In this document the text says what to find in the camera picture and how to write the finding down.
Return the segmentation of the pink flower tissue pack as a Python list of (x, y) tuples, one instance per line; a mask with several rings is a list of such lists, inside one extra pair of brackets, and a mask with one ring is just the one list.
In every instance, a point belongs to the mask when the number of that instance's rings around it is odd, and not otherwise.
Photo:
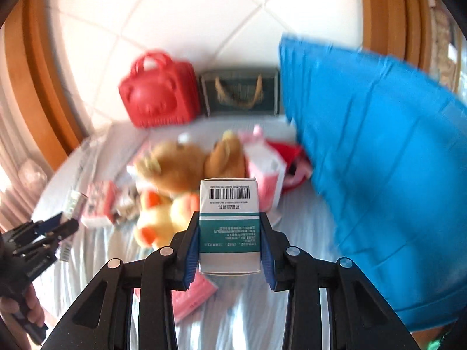
[(171, 291), (173, 321), (180, 324), (190, 314), (205, 304), (218, 291), (218, 286), (205, 275), (196, 272), (194, 281), (185, 292)]

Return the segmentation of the green white medicine box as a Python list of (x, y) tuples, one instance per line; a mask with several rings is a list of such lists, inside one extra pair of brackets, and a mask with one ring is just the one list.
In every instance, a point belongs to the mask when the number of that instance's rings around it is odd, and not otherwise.
[(260, 272), (257, 181), (209, 178), (200, 183), (199, 270), (214, 276)]

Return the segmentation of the yellow duck green hood plush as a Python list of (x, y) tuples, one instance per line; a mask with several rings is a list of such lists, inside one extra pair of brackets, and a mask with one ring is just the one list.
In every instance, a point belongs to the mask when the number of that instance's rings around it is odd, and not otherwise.
[(199, 210), (199, 194), (189, 192), (171, 200), (155, 190), (145, 190), (140, 205), (134, 239), (142, 248), (158, 249), (188, 228), (193, 213)]

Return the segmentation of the pink white tissue pack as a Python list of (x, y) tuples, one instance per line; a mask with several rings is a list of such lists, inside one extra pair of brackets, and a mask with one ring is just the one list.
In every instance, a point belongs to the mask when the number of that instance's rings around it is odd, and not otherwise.
[(118, 192), (111, 180), (91, 183), (87, 189), (80, 221), (88, 229), (103, 228), (114, 224), (112, 207)]

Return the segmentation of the brown bear plush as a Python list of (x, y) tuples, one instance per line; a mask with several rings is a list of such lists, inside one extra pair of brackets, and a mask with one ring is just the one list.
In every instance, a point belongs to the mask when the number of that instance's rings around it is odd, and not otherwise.
[(243, 144), (231, 130), (224, 132), (210, 152), (191, 142), (162, 142), (136, 160), (135, 170), (167, 197), (197, 192), (204, 179), (246, 177)]

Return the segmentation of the pink tissue pack by pig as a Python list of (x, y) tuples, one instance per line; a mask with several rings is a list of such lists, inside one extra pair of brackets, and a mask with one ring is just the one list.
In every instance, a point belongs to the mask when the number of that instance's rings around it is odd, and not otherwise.
[(268, 212), (279, 205), (287, 164), (268, 143), (244, 145), (248, 176), (257, 181), (259, 208)]

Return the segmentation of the pink pig red dress plush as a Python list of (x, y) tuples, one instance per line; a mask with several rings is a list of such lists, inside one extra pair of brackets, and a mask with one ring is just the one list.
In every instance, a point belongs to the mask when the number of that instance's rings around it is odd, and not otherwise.
[(270, 140), (264, 136), (260, 125), (255, 125), (251, 132), (239, 130), (238, 137), (243, 144), (250, 142), (265, 142), (273, 148), (286, 163), (282, 193), (286, 194), (309, 180), (313, 173), (312, 165), (300, 145), (285, 141)]

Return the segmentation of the blue plastic crate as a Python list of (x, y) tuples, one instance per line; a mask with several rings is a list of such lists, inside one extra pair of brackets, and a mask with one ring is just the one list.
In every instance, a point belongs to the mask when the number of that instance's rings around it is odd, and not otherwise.
[(466, 105), (407, 62), (284, 36), (283, 105), (334, 243), (411, 331), (466, 307)]

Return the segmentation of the red bear plastic case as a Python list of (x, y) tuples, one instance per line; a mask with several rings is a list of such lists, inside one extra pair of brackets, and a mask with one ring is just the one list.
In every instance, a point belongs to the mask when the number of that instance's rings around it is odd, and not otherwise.
[(164, 51), (147, 51), (133, 61), (119, 94), (135, 127), (190, 123), (201, 113), (199, 89), (190, 62)]

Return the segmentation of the dark green gift bag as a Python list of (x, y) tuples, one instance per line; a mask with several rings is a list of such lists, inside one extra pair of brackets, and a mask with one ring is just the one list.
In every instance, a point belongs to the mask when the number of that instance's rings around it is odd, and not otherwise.
[(210, 70), (199, 75), (199, 92), (208, 117), (280, 112), (280, 76), (275, 67)]

